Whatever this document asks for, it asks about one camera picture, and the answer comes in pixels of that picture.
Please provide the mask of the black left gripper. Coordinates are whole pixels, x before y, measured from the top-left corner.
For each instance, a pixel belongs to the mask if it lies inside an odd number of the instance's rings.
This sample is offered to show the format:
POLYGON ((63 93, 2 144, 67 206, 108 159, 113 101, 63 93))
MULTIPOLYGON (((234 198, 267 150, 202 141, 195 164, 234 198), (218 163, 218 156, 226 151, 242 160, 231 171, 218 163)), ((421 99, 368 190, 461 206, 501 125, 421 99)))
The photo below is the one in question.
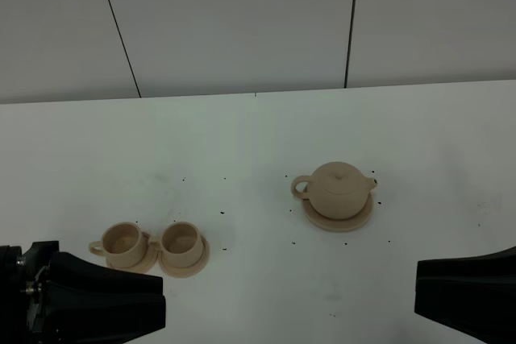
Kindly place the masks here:
POLYGON ((2 343, 125 343, 165 327, 161 277, 58 250, 57 241, 1 247, 2 343), (45 296, 48 270, 56 284, 45 296))

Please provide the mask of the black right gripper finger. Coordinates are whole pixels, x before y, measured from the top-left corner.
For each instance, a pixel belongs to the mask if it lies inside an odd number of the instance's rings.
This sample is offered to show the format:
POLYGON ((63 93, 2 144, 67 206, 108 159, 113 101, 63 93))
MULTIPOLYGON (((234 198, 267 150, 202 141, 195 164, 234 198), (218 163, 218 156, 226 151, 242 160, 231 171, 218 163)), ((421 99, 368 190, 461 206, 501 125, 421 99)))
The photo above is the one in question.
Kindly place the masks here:
POLYGON ((515 247, 488 255, 419 261, 415 288, 432 282, 515 289, 515 247))
POLYGON ((515 342, 515 285, 418 280, 414 311, 484 343, 515 342))

